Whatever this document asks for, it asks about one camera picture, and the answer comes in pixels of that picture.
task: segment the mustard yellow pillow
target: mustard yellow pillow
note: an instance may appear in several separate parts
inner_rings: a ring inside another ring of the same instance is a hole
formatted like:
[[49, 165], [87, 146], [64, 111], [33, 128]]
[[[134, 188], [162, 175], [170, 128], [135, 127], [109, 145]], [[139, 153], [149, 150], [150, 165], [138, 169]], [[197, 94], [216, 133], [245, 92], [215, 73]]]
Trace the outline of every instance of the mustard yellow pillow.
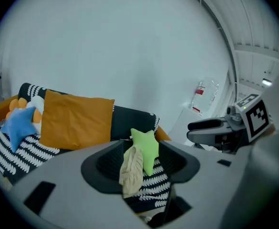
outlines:
[[114, 100], [46, 91], [40, 143], [77, 150], [111, 140]]

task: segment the plastic bottle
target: plastic bottle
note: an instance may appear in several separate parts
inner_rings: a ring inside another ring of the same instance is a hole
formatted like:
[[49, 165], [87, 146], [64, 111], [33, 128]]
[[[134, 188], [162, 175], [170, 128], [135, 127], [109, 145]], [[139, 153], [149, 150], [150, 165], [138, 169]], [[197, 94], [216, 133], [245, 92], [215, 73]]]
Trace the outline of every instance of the plastic bottle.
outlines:
[[195, 91], [191, 109], [200, 114], [207, 112], [216, 97], [218, 88], [219, 84], [215, 79], [204, 78]]

